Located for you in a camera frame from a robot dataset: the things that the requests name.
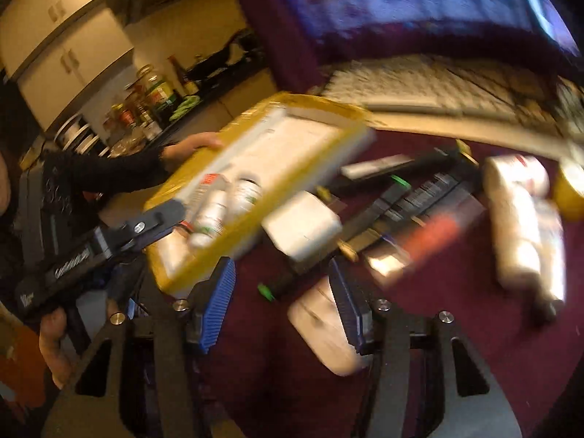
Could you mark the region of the person left hand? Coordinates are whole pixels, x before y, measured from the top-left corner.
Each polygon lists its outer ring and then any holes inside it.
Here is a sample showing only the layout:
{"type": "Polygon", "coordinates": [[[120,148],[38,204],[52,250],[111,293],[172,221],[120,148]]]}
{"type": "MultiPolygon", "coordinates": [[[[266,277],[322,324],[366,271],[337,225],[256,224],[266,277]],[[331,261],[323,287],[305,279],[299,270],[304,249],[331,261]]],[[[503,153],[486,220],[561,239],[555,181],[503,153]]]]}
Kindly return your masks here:
{"type": "Polygon", "coordinates": [[[163,148],[160,159],[164,169],[168,173],[177,170],[184,164],[199,148],[210,148],[212,150],[222,149],[224,144],[217,132],[205,131],[199,134],[188,135],[182,141],[163,148]]]}

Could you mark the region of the person right hand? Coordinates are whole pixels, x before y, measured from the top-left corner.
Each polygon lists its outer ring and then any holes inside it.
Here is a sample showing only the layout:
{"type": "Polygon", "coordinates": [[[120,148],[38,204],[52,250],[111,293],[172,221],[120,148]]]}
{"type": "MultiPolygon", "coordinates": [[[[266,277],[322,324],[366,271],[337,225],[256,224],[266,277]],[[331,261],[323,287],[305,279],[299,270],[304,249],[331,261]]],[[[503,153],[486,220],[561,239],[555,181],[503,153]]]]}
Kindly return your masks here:
{"type": "Polygon", "coordinates": [[[66,313],[59,307],[42,317],[39,328],[39,351],[51,372],[53,383],[59,389],[64,388],[76,369],[76,361],[72,361],[61,348],[66,326],[66,313]]]}

